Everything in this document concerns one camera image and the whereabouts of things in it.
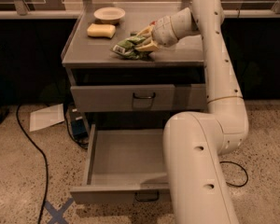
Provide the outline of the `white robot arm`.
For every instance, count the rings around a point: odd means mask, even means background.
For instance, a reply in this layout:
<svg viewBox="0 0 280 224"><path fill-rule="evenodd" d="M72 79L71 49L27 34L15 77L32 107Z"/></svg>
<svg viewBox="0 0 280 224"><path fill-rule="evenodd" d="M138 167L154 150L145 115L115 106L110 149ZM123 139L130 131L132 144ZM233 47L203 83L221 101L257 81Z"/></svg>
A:
<svg viewBox="0 0 280 224"><path fill-rule="evenodd" d="M173 115L163 131L165 160L175 224L239 224L218 156L246 139L245 102L221 33L220 0L192 0L172 16L152 22L139 34L139 51L170 47L200 34L207 111Z"/></svg>

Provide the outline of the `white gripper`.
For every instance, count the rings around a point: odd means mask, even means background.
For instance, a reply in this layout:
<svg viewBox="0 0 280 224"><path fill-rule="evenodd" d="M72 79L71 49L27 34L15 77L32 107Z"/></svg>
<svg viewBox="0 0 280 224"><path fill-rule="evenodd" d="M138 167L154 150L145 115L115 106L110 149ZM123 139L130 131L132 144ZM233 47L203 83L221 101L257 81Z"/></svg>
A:
<svg viewBox="0 0 280 224"><path fill-rule="evenodd" d="M151 37L151 34L154 41L150 40L148 43L143 42L136 45L135 49L137 51L152 52L159 49L158 44L164 47L171 47L178 42L178 38L175 36L171 18L169 16L165 16L154 21L153 27L149 25L136 35L142 37Z"/></svg>

